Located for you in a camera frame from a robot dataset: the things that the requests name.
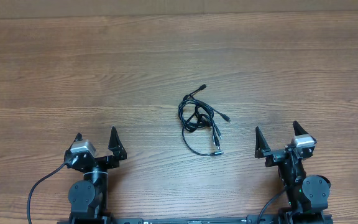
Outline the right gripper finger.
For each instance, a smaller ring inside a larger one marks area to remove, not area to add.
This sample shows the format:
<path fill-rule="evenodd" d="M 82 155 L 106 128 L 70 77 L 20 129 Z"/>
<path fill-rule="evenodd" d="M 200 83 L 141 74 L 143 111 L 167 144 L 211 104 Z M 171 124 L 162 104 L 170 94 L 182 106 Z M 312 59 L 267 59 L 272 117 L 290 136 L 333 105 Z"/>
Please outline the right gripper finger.
<path fill-rule="evenodd" d="M 255 158 L 263 158 L 270 152 L 270 147 L 267 144 L 262 131 L 257 126 L 255 128 L 256 144 L 255 144 Z"/>
<path fill-rule="evenodd" d="M 294 122 L 293 122 L 293 129 L 294 129 L 295 136 L 301 136 L 301 135 L 308 134 L 308 132 L 305 131 L 305 130 L 301 127 L 301 125 L 299 124 L 298 121 L 294 121 Z"/>

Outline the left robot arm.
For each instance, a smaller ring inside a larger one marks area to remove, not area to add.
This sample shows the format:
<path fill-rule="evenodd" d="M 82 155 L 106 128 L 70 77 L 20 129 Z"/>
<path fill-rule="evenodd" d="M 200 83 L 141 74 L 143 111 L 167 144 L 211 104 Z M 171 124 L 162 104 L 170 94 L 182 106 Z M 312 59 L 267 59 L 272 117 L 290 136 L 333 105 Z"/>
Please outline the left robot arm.
<path fill-rule="evenodd" d="M 69 223 L 114 223 L 108 213 L 108 170 L 119 167 L 127 159 L 117 129 L 111 128 L 108 150 L 111 155 L 96 157 L 91 141 L 84 140 L 78 133 L 71 146 L 65 151 L 64 164 L 69 169 L 83 174 L 83 180 L 75 182 L 68 191 L 71 203 Z"/>

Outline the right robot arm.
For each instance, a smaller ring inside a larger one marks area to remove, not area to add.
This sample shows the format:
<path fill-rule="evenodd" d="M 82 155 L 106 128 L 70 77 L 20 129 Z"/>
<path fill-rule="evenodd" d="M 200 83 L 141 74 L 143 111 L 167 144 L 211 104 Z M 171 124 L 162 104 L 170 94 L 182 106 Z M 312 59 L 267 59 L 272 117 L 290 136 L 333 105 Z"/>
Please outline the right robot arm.
<path fill-rule="evenodd" d="M 331 183 L 322 175 L 308 176 L 303 161 L 313 156 L 317 140 L 297 122 L 293 122 L 294 137 L 284 149 L 271 150 L 259 127 L 255 128 L 255 157 L 265 159 L 266 167 L 278 167 L 283 190 L 273 196 L 261 209 L 257 223 L 332 223 L 325 215 Z M 289 206 L 276 215 L 265 211 L 276 199 L 286 194 Z"/>

